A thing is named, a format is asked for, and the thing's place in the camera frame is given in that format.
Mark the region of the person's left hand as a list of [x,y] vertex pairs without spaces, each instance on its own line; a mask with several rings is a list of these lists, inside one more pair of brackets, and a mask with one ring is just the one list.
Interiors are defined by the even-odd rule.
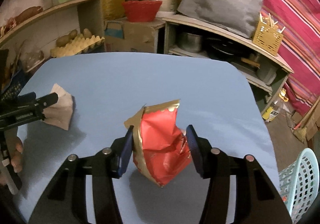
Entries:
[[5,134],[5,139],[11,157],[10,163],[13,166],[14,172],[20,173],[22,171],[23,143],[19,137],[8,133]]

